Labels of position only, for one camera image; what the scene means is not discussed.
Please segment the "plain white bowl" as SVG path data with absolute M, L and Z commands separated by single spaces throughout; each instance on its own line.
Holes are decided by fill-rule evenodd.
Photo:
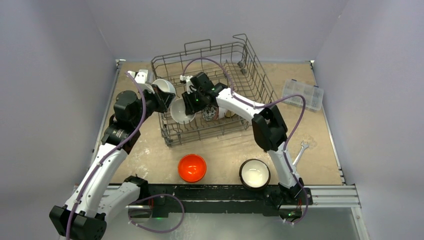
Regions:
M 170 105 L 170 115 L 179 124 L 188 124 L 195 119 L 195 114 L 187 115 L 184 100 L 178 98 Z

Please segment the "floral patterned bowl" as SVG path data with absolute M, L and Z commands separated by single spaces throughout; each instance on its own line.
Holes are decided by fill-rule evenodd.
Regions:
M 219 115 L 219 109 L 215 105 L 207 105 L 201 112 L 202 118 L 206 122 L 214 121 Z

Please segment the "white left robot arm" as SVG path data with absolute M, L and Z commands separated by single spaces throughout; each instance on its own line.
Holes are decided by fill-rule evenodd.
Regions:
M 128 157 L 140 137 L 140 127 L 154 112 L 165 113 L 176 97 L 170 84 L 157 80 L 139 84 L 142 96 L 125 90 L 116 96 L 113 115 L 101 139 L 97 156 L 72 196 L 63 206 L 55 205 L 49 213 L 58 234 L 72 240 L 100 240 L 108 223 L 122 209 L 149 199 L 148 182 L 129 176 L 117 193 L 103 197 L 113 175 Z

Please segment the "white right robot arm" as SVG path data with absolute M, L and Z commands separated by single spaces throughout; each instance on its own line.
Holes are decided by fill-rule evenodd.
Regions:
M 259 103 L 234 91 L 234 85 L 212 83 L 204 72 L 194 76 L 180 75 L 180 82 L 186 84 L 182 94 L 185 114 L 200 112 L 208 105 L 231 111 L 252 125 L 255 143 L 269 154 L 278 176 L 282 200 L 288 204 L 307 195 L 304 183 L 289 160 L 288 142 L 291 135 L 275 102 Z

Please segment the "orange bowl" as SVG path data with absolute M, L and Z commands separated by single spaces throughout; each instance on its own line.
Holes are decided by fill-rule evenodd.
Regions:
M 179 177 L 188 183 L 196 183 L 204 178 L 207 164 L 203 157 L 197 154 L 183 156 L 177 166 Z

